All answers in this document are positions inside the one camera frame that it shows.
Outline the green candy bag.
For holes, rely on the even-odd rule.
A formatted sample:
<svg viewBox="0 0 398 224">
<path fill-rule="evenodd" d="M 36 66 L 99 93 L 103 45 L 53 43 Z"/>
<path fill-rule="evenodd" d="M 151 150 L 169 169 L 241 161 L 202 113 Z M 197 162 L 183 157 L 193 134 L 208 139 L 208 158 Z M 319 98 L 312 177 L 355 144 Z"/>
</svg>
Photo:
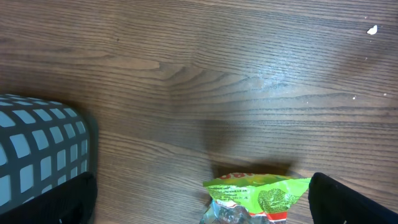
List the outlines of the green candy bag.
<svg viewBox="0 0 398 224">
<path fill-rule="evenodd" d="M 212 201 L 201 224 L 285 224 L 287 211 L 307 191 L 309 178 L 230 173 L 204 182 Z"/>
</svg>

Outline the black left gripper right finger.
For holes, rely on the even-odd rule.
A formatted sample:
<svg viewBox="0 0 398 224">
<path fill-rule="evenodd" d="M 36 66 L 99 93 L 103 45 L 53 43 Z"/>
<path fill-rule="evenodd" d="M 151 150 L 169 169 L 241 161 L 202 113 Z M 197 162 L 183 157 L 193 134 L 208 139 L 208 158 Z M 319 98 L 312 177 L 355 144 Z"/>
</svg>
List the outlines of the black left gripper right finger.
<svg viewBox="0 0 398 224">
<path fill-rule="evenodd" d="M 314 224 L 397 224 L 397 214 L 331 177 L 316 172 L 308 201 Z"/>
</svg>

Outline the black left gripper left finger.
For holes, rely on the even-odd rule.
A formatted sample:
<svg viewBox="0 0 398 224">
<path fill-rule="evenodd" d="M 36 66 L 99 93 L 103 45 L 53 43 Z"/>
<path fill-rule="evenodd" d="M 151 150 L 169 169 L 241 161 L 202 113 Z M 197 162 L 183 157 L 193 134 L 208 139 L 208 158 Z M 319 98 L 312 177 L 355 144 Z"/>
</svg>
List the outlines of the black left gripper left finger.
<svg viewBox="0 0 398 224">
<path fill-rule="evenodd" d="M 84 172 L 1 215 L 1 224 L 90 224 L 94 222 L 97 182 Z"/>
</svg>

